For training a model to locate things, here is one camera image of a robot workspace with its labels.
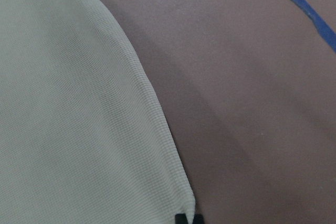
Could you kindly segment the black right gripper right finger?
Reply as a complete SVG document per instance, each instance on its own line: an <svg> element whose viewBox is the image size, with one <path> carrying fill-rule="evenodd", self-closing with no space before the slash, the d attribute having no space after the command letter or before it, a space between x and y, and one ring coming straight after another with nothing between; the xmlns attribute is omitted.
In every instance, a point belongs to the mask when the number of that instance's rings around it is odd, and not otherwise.
<svg viewBox="0 0 336 224"><path fill-rule="evenodd" d="M192 224L204 224L204 217L202 214L195 214Z"/></svg>

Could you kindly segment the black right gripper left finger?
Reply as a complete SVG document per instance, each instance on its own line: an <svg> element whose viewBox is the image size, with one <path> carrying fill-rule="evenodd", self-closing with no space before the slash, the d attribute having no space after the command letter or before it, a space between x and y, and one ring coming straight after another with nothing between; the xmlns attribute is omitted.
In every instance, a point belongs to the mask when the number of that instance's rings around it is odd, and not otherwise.
<svg viewBox="0 0 336 224"><path fill-rule="evenodd" d="M176 214L174 220L175 224L188 224L186 214Z"/></svg>

